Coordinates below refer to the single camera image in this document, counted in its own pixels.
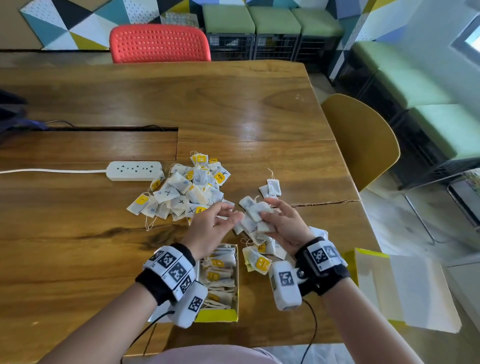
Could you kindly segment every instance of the black wrist strap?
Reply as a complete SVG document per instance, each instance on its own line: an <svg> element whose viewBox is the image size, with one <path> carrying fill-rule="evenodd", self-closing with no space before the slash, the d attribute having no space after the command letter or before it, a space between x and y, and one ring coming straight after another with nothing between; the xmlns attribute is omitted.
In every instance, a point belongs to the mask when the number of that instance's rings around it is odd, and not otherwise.
<svg viewBox="0 0 480 364"><path fill-rule="evenodd" d="M171 246L182 253L183 256L192 264L192 266L195 266L195 259L185 245L173 243ZM138 282L147 288L147 290L156 299L158 306L160 306L166 300L175 301L175 297L173 296L171 289L166 285L159 275L149 268L140 273L137 278L135 278L135 282Z"/></svg>
<svg viewBox="0 0 480 364"><path fill-rule="evenodd" d="M319 296L323 295L329 289L334 287L343 278L350 277L350 272L347 267L342 264L333 266L329 269L325 269L322 272L318 271L315 262L312 260L312 256L308 251L308 247L317 242L324 241L321 236L312 239L301 247L295 254L297 260L295 267L303 271L304 276L308 277L307 281L300 284L300 293L302 296L316 292Z"/></svg>

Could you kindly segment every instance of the hand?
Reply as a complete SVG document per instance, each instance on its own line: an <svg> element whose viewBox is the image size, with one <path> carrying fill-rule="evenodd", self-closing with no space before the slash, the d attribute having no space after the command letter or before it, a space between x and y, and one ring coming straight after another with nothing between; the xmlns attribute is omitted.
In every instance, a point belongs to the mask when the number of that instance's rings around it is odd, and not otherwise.
<svg viewBox="0 0 480 364"><path fill-rule="evenodd" d="M193 216L190 228L180 243L189 248L195 261L209 256L222 242L226 233L243 220L243 212L232 212L232 208L231 204L218 202Z"/></svg>
<svg viewBox="0 0 480 364"><path fill-rule="evenodd" d="M300 217L299 213L285 201L265 198L265 202L280 209L280 213L261 212L260 217L275 226L276 232L266 233L274 238L291 256L315 239L315 235Z"/></svg>

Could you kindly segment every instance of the power strip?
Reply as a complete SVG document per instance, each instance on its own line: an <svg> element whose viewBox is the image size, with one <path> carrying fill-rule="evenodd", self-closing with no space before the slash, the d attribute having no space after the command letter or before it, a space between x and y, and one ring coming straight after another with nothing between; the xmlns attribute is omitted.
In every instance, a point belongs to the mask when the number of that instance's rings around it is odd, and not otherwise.
<svg viewBox="0 0 480 364"><path fill-rule="evenodd" d="M160 162L115 161L107 167L112 181L153 181L162 171Z"/></svg>

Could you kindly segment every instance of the window frame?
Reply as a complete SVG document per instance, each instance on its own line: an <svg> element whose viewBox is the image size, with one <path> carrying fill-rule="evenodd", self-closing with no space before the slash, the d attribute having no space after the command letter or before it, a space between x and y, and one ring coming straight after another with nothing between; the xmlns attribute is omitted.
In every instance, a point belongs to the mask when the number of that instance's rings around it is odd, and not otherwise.
<svg viewBox="0 0 480 364"><path fill-rule="evenodd" d="M475 32L480 31L480 15L477 15L475 19L465 28L465 30L455 39L452 43L452 47L462 53L470 61L480 66L480 51L473 48L467 39Z"/></svg>

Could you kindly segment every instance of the white extension cord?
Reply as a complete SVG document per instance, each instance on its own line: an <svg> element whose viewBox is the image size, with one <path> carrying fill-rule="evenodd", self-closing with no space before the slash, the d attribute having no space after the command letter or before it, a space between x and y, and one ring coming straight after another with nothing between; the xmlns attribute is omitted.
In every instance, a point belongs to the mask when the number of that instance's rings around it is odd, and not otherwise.
<svg viewBox="0 0 480 364"><path fill-rule="evenodd" d="M152 161L115 161L106 170L48 170L26 168L22 170L2 170L0 174L16 172L53 172L53 173L106 173L112 181L149 181L160 174L162 165Z"/></svg>

